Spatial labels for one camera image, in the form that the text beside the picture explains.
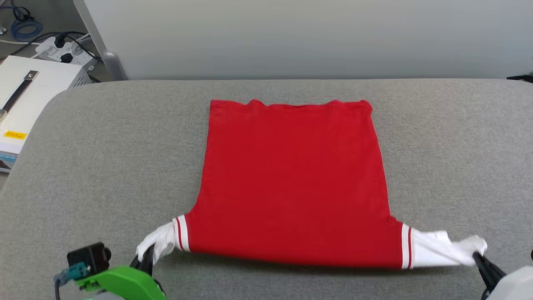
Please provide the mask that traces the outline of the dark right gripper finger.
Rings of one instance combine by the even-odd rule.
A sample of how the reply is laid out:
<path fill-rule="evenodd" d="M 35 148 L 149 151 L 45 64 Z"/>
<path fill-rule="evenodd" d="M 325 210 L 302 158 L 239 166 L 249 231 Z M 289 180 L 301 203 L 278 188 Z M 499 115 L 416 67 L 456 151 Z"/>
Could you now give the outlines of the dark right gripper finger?
<path fill-rule="evenodd" d="M 478 254 L 478 271 L 484 281 L 500 281 L 506 273 L 484 255 Z"/>
<path fill-rule="evenodd" d="M 485 283 L 486 290 L 490 293 L 496 286 L 495 271 L 491 267 L 491 262 L 481 255 L 479 252 L 473 254 L 474 262 L 478 268 L 478 271 Z"/>

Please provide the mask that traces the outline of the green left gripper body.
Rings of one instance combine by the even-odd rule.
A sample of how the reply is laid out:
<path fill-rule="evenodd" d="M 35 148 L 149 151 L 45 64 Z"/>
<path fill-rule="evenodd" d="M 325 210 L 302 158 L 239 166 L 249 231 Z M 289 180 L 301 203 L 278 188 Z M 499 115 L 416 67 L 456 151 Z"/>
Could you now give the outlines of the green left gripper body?
<path fill-rule="evenodd" d="M 152 272 L 152 265 L 137 268 L 120 265 L 76 284 L 80 290 L 93 294 L 89 300 L 167 300 Z"/>

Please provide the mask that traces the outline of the red shirt with white sleeves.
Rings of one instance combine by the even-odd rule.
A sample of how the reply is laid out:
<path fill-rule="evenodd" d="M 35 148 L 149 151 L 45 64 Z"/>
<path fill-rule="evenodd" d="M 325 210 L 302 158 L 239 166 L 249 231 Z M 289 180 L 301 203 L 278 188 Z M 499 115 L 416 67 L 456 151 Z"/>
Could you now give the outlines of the red shirt with white sleeves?
<path fill-rule="evenodd" d="M 487 250 L 394 217 L 364 100 L 320 105 L 212 100 L 193 208 L 148 234 L 156 263 L 173 250 L 274 263 L 412 269 L 474 266 Z"/>

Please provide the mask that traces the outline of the white power strip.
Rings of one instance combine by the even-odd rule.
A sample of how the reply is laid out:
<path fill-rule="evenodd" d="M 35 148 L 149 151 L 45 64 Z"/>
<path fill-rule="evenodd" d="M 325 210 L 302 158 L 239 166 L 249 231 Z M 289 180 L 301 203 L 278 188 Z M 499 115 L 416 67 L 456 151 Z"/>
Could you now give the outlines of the white power strip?
<path fill-rule="evenodd" d="M 88 53 L 82 49 L 81 45 L 74 41 L 66 41 L 62 47 L 56 46 L 56 38 L 50 37 L 44 40 L 35 49 L 36 58 L 52 62 L 69 63 L 84 67 L 86 70 L 92 68 L 99 62 L 94 53 Z"/>

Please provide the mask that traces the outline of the white partition panel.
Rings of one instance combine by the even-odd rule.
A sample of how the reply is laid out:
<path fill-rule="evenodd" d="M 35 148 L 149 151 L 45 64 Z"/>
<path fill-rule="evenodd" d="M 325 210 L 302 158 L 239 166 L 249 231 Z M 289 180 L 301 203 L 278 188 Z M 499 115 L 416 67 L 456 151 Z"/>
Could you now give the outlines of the white partition panel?
<path fill-rule="evenodd" d="M 114 80 L 506 78 L 533 0 L 74 0 Z"/>

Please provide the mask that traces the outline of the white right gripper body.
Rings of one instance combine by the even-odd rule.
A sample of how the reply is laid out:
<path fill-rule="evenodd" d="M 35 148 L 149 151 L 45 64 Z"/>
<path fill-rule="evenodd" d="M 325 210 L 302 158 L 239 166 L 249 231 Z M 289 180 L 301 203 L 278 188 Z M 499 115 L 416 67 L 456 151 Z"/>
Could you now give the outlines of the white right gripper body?
<path fill-rule="evenodd" d="M 533 300 L 533 267 L 522 267 L 503 277 L 485 300 Z"/>

